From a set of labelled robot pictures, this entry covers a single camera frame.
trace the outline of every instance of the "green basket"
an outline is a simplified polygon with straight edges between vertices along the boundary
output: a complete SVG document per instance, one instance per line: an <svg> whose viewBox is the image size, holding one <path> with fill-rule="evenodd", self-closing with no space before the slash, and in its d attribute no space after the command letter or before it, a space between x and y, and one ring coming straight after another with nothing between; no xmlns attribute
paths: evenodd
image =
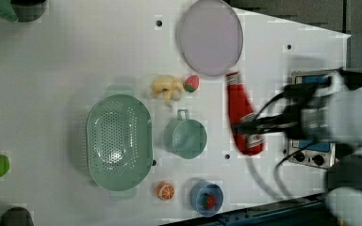
<svg viewBox="0 0 362 226"><path fill-rule="evenodd" d="M118 89L122 89L118 93L132 93ZM90 175L111 191L138 185L153 161L148 109L133 96L118 93L98 103L87 122Z"/></svg>

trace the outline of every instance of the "white tabletop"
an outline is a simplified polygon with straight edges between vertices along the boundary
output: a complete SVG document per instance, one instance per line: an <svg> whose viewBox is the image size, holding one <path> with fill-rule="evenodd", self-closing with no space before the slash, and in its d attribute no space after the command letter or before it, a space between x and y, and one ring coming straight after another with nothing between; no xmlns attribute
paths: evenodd
<svg viewBox="0 0 362 226"><path fill-rule="evenodd" d="M197 92L172 106L147 95L158 74L192 74L177 49L175 28L193 2L50 0L37 22L0 19L0 153L11 164L0 179L0 216L11 206L22 206L41 226L157 225L198 218L189 206L189 190L200 179L222 187L221 212L275 202L253 180L232 144L223 77L201 79ZM345 65L347 36L237 13L244 30L239 69L256 109L286 84L292 71ZM85 151L86 117L114 84L131 86L149 109L157 161L135 197L121 201L92 180ZM207 130L206 149L192 160L167 152L162 144L164 127L180 108ZM276 134L266 140L266 150L254 162L276 189L272 170L283 157L284 138ZM322 191L322 172L286 163L282 178L294 196L302 197ZM162 180L176 188L169 202L154 195Z"/></svg>

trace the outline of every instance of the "orange fruit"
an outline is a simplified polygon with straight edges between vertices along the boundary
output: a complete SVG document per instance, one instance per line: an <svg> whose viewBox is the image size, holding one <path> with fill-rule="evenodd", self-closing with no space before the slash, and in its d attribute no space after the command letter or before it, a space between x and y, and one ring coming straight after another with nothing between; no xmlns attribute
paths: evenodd
<svg viewBox="0 0 362 226"><path fill-rule="evenodd" d="M161 200L170 200L174 193L174 186L165 182L161 182L156 188L156 194Z"/></svg>

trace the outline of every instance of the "stove knob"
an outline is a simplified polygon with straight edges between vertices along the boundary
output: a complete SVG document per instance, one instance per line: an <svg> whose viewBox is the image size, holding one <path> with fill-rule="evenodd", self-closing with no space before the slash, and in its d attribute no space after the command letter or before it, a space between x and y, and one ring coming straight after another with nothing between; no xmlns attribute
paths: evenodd
<svg viewBox="0 0 362 226"><path fill-rule="evenodd" d="M298 162L303 162L305 157L304 157L304 153L296 153L293 155L293 157L296 159L296 161Z"/></svg>
<svg viewBox="0 0 362 226"><path fill-rule="evenodd" d="M324 158L321 155L316 155L312 159L317 166L324 164Z"/></svg>

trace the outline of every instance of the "blue bowl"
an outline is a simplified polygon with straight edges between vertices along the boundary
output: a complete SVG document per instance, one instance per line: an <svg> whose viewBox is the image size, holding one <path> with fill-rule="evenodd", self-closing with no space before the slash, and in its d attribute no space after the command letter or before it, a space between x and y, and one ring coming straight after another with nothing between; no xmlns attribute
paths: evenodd
<svg viewBox="0 0 362 226"><path fill-rule="evenodd" d="M210 209L205 209L206 195L212 195L215 200L215 204ZM222 208L222 202L224 196L222 189L207 181L201 181L196 184L190 192L190 203L192 207L203 217L212 217Z"/></svg>

